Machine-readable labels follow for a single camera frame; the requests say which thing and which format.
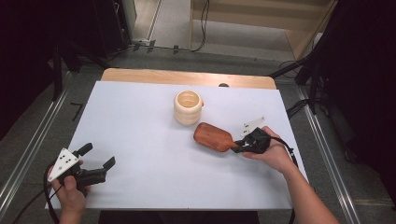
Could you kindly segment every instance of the white paper sheet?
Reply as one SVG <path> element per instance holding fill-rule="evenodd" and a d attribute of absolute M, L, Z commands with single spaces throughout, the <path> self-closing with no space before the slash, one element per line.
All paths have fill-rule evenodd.
<path fill-rule="evenodd" d="M 174 120 L 174 97 L 185 90 L 198 92 L 205 101 L 199 122 L 228 131 L 234 141 L 241 139 L 244 122 L 264 116 L 263 125 L 294 148 L 306 176 L 279 91 L 98 81 L 69 150 L 93 144 L 82 158 L 87 170 L 101 168 L 112 156 L 117 163 L 106 183 L 92 186 L 87 207 L 291 208 L 286 181 L 278 171 L 231 150 L 221 154 L 201 147 L 192 138 L 198 123 L 183 126 Z"/>

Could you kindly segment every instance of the white table surface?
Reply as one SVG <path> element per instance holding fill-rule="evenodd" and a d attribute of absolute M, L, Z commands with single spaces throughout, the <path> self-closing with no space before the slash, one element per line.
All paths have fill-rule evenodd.
<path fill-rule="evenodd" d="M 262 161 L 231 150 L 217 153 L 192 138 L 198 123 L 183 126 L 173 118 L 173 100 L 193 90 L 204 99 L 199 122 L 240 140 L 243 123 L 262 116 L 294 148 L 303 162 L 279 91 L 132 82 L 98 81 L 78 124 L 70 151 L 87 143 L 93 150 L 81 168 L 116 165 L 106 183 L 93 185 L 87 207 L 127 210 L 290 209 L 286 181 Z M 57 199 L 53 206 L 59 208 Z"/>

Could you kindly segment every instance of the gray floor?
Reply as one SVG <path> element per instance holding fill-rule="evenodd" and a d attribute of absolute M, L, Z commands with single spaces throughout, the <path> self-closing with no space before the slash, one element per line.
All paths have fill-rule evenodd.
<path fill-rule="evenodd" d="M 162 7 L 170 6 L 165 3 L 185 4 L 184 2 L 187 1 L 163 0 Z M 167 34 L 165 31 L 161 31 L 165 26 L 165 24 L 160 25 L 162 21 L 161 13 L 163 16 L 171 16 L 165 10 L 160 11 L 153 37 L 157 39 L 158 44 L 171 44 L 171 46 L 167 47 L 181 43 L 178 42 L 176 37 L 160 36 L 160 34 Z M 233 50 L 229 50 L 221 44 L 222 42 L 217 47 L 214 47 L 215 44 L 212 45 L 209 42 L 205 46 L 204 52 L 201 53 L 180 52 L 177 55 L 173 55 L 173 52 L 169 50 L 154 50 L 152 53 L 146 53 L 144 49 L 141 49 L 136 52 L 123 52 L 110 64 L 121 68 L 150 68 L 265 76 L 274 72 L 283 61 L 292 59 L 287 48 L 280 44 L 282 41 L 284 40 L 280 40 L 276 44 L 268 42 L 267 46 L 273 47 L 279 44 L 279 48 L 260 49 L 265 51 L 265 53 L 255 52 L 254 54 L 257 54 L 257 56 L 253 56 L 253 53 L 249 53 L 249 51 L 242 51 L 243 48 L 236 47 L 237 49 L 232 48 Z M 78 125 L 78 119 L 72 121 L 77 108 L 70 105 L 70 103 L 86 103 L 94 82 L 101 78 L 102 73 L 103 70 L 100 67 L 94 63 L 89 63 L 82 67 L 79 74 L 73 75 L 74 81 L 70 85 L 64 103 L 41 143 L 35 159 L 21 182 L 21 186 L 5 212 L 1 220 L 2 223 L 11 223 L 23 206 L 42 189 L 41 181 L 45 167 L 58 155 L 62 147 L 68 147 Z M 287 76 L 292 77 L 294 73 L 290 72 Z M 299 100 L 297 87 L 293 84 L 292 79 L 279 77 L 276 79 L 276 85 L 281 92 L 286 108 L 291 107 Z M 47 90 L 37 97 L 8 135 L 0 142 L 0 152 L 2 154 L 0 164 L 3 166 L 3 169 L 0 170 L 0 184 L 2 186 L 10 177 L 19 158 L 34 135 L 35 129 L 47 112 L 51 95 L 52 87 L 48 87 Z M 391 210 L 392 203 L 379 180 L 378 174 L 364 164 L 352 164 L 345 160 L 344 148 L 331 121 L 320 110 L 318 112 L 318 120 L 355 203 L 361 223 L 396 223 L 396 213 Z M 305 112 L 303 110 L 299 112 L 290 120 L 290 124 L 301 150 L 305 170 L 311 185 L 337 218 L 342 223 L 347 223 Z M 47 210 L 44 209 L 44 204 L 44 197 L 38 198 L 23 215 L 20 223 L 50 223 L 50 216 Z M 98 215 L 98 211 L 87 211 L 83 223 L 97 223 Z M 260 211 L 259 215 L 261 223 L 286 223 L 289 220 L 290 211 Z"/>

